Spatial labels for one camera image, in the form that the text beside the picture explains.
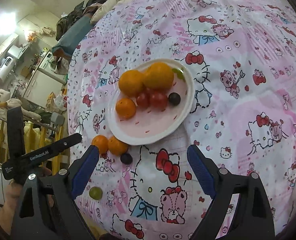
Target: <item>screw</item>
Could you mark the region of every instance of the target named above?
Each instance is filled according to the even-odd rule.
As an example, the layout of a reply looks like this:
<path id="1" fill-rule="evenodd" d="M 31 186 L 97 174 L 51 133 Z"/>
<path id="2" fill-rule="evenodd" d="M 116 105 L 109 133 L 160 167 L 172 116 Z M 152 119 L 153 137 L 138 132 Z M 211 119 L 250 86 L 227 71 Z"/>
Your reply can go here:
<path id="1" fill-rule="evenodd" d="M 225 168 L 220 168 L 219 169 L 219 172 L 222 174 L 222 175 L 226 175 L 228 173 L 228 170 L 225 169 Z"/>
<path id="2" fill-rule="evenodd" d="M 258 179 L 259 178 L 259 175 L 256 172 L 252 172 L 251 173 L 251 177 L 253 177 L 254 179 Z"/>
<path id="3" fill-rule="evenodd" d="M 67 170 L 66 170 L 66 169 L 61 169 L 61 170 L 59 171 L 59 174 L 60 174 L 60 175 L 65 175 L 65 174 L 67 174 Z"/>
<path id="4" fill-rule="evenodd" d="M 30 175 L 28 176 L 28 178 L 29 178 L 30 180 L 33 180 L 33 179 L 35 178 L 35 174 L 34 174 L 34 173 L 30 174 Z"/>

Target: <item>hello kitty print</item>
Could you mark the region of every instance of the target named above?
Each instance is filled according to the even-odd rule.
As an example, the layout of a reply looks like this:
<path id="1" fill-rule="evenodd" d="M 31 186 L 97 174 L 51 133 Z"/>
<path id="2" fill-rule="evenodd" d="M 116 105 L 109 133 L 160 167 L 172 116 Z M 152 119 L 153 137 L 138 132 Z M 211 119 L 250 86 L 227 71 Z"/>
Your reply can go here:
<path id="1" fill-rule="evenodd" d="M 296 14 L 284 0 L 131 0 L 109 11 L 77 46 L 69 68 L 69 133 L 80 158 L 96 135 L 112 136 L 106 112 L 122 73 L 158 58 L 194 78 L 182 125 L 152 144 L 131 146 L 133 162 L 102 155 L 76 204 L 123 239 L 188 240 L 211 198 L 187 162 L 190 144 L 218 167 L 257 172 L 275 232 L 296 213 Z M 102 199 L 89 196 L 100 187 Z M 237 206 L 233 197 L 218 237 Z"/>

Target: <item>cherry tomato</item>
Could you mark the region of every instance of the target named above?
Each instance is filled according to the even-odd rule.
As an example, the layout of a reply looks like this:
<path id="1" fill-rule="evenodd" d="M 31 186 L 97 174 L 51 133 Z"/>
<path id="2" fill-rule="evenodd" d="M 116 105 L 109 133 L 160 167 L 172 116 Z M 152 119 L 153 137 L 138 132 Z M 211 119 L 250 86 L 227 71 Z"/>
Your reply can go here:
<path id="1" fill-rule="evenodd" d="M 146 87 L 144 92 L 147 93 L 148 95 L 151 95 L 154 92 L 154 90 L 151 89 L 151 88 Z"/>
<path id="2" fill-rule="evenodd" d="M 167 108 L 168 97 L 164 93 L 155 91 L 150 95 L 150 103 L 152 107 L 164 111 Z"/>
<path id="3" fill-rule="evenodd" d="M 145 92 L 141 92 L 137 97 L 136 97 L 136 103 L 140 109 L 147 109 L 148 106 L 150 105 L 149 102 L 149 95 Z"/>

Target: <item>plastic bag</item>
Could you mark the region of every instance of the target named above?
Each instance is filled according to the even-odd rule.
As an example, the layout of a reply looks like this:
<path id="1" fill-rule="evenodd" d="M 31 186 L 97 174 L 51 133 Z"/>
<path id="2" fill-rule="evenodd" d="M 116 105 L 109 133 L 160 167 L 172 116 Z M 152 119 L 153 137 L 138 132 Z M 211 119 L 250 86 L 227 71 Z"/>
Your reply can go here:
<path id="1" fill-rule="evenodd" d="M 61 111 L 67 110 L 67 96 L 64 95 L 62 91 L 60 92 L 60 95 L 56 96 L 54 103 Z"/>
<path id="2" fill-rule="evenodd" d="M 25 31 L 25 39 L 28 42 L 32 42 L 36 38 L 37 34 L 35 31 L 29 30 Z"/>

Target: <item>dark grape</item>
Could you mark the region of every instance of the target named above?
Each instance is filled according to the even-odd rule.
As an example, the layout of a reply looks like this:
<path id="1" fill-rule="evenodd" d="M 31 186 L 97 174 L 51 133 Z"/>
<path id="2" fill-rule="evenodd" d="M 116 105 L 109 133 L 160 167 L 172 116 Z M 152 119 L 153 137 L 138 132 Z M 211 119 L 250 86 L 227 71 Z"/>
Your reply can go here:
<path id="1" fill-rule="evenodd" d="M 168 96 L 168 101 L 170 104 L 172 104 L 173 106 L 177 106 L 180 104 L 181 98 L 179 96 L 178 93 L 172 92 L 170 93 L 170 95 Z"/>

